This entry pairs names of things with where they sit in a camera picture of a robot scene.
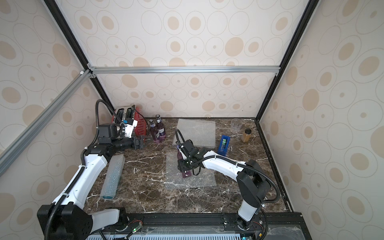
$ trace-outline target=brown marble surface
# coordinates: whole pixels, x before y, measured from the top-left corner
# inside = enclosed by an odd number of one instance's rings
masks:
[[[221,135],[230,136],[227,157],[248,161],[255,159],[266,174],[275,181],[263,144],[252,119],[243,119],[243,127],[238,134],[230,131],[231,119],[204,119],[216,122],[216,151]],[[107,168],[104,168],[93,185],[84,210],[87,213],[101,211],[109,207],[126,208],[127,213],[220,213],[237,212],[242,197],[237,183],[231,178],[215,172],[216,186],[166,189],[166,154],[175,152],[172,146],[178,119],[163,119],[167,139],[156,144],[148,144],[145,149],[125,151],[126,158],[116,196],[112,200],[100,199]],[[240,140],[245,128],[251,128],[252,136],[247,143]],[[275,197],[271,190],[267,197]],[[287,212],[283,201],[266,204],[266,212]]]

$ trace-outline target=wallpaper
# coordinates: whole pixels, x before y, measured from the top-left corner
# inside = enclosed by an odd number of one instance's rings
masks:
[[[279,65],[307,0],[60,0],[93,66]]]
[[[99,74],[112,102],[146,117],[255,117],[274,73]]]
[[[40,1],[0,1],[0,154],[79,69]]]
[[[0,177],[0,239],[44,239],[37,210],[50,204],[81,164],[80,153],[96,133],[99,99],[86,81]],[[100,123],[111,115],[100,104]]]
[[[261,125],[314,240],[383,239],[384,1],[317,8]]]

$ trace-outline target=plastic cup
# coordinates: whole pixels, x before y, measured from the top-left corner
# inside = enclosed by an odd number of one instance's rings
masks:
[[[231,120],[231,132],[238,133],[243,126],[243,121],[238,118],[234,118]]]

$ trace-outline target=bubble wrap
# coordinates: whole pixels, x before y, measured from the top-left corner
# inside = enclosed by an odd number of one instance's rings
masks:
[[[112,156],[103,187],[101,188],[100,197],[104,199],[112,199],[115,197],[124,161],[125,158],[123,154]]]
[[[190,187],[216,186],[215,174],[212,169],[201,169],[197,176],[182,178],[181,172],[177,169],[177,152],[166,154],[166,189],[186,189]]]
[[[184,140],[192,140],[195,147],[207,147],[212,149],[216,147],[215,121],[179,119],[177,129],[180,130]],[[176,136],[173,138],[173,145],[176,145]]]

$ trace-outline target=glass bottle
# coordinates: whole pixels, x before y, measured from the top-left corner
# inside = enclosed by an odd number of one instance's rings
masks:
[[[250,137],[251,137],[251,129],[246,128],[245,131],[243,132],[243,135],[241,136],[241,140],[243,142],[248,142]]]
[[[152,135],[153,141],[156,143],[159,143],[160,142],[159,130],[155,126],[155,122],[152,119],[149,120],[149,125],[151,126],[151,129],[149,131]]]
[[[163,140],[167,138],[166,130],[164,127],[164,123],[161,121],[161,117],[159,114],[156,114],[156,127],[159,130],[160,138]]]

